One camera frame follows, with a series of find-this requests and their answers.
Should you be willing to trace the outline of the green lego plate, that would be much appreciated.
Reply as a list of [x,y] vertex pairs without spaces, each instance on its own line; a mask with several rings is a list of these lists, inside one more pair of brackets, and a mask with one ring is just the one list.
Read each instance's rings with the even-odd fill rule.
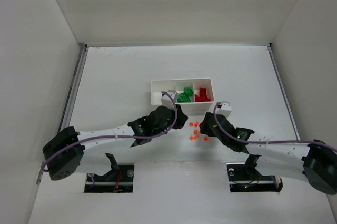
[[183,93],[179,93],[177,102],[178,103],[190,103],[191,99],[185,92],[183,92]]

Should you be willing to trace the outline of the white three-compartment container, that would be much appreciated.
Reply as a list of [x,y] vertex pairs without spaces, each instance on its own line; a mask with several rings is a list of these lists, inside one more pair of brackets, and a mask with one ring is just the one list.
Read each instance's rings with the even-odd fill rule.
[[162,92],[176,91],[180,94],[184,92],[186,87],[190,87],[193,90],[193,94],[198,96],[200,96],[200,88],[205,88],[206,95],[210,100],[196,102],[195,96],[192,96],[190,98],[191,102],[180,103],[182,111],[186,115],[201,115],[207,112],[214,103],[212,82],[209,78],[152,80],[150,85],[150,104],[152,106],[161,105]]

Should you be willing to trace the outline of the green lego brick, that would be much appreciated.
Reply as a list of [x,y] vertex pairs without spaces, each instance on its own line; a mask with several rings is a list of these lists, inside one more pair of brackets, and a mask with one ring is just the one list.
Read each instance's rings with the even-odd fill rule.
[[187,96],[192,96],[192,95],[193,95],[193,89],[190,88],[190,87],[185,87],[185,88],[184,88],[184,93],[185,93]]

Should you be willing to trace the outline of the red rounded lego brick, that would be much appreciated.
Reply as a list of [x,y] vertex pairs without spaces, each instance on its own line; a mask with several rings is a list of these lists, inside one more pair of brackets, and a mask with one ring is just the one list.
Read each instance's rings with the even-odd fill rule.
[[204,95],[204,96],[195,95],[195,101],[196,102],[210,102],[211,99],[207,95]]

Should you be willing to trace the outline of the red lego brick pile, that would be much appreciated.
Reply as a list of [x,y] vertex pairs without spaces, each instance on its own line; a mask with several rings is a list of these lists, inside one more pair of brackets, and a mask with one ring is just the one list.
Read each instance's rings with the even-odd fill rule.
[[199,91],[200,91],[200,96],[207,96],[207,89],[205,87],[201,87]]

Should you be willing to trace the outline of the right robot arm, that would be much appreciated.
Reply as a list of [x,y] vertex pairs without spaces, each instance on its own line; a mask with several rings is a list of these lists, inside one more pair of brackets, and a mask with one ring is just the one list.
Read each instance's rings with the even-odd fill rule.
[[319,192],[336,194],[336,150],[322,141],[272,141],[251,129],[236,128],[225,116],[211,112],[201,122],[200,132],[247,154],[246,167],[261,176],[297,179]]

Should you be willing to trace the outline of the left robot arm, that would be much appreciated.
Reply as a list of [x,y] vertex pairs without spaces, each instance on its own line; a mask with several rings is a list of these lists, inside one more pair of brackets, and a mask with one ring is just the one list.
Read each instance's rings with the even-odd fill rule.
[[177,104],[174,108],[159,106],[147,116],[112,129],[78,132],[68,126],[43,146],[45,161],[41,171],[47,172],[53,181],[65,179],[75,172],[92,173],[92,167],[85,170],[80,165],[85,158],[99,153],[108,158],[112,169],[116,169],[117,163],[109,150],[147,144],[171,130],[182,129],[187,120],[187,115]]

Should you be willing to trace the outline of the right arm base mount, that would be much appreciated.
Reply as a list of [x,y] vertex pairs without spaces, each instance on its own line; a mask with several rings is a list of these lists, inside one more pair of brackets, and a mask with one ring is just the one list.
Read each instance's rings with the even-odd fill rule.
[[261,175],[256,167],[258,155],[250,155],[245,162],[227,162],[226,169],[231,193],[281,192],[283,181],[277,176]]

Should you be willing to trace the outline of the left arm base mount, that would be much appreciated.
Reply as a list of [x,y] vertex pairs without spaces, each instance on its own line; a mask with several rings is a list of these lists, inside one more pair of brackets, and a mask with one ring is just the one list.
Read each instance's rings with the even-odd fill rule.
[[99,164],[100,171],[88,173],[85,193],[132,193],[134,180],[134,163],[118,163],[113,154],[106,153],[104,161]]

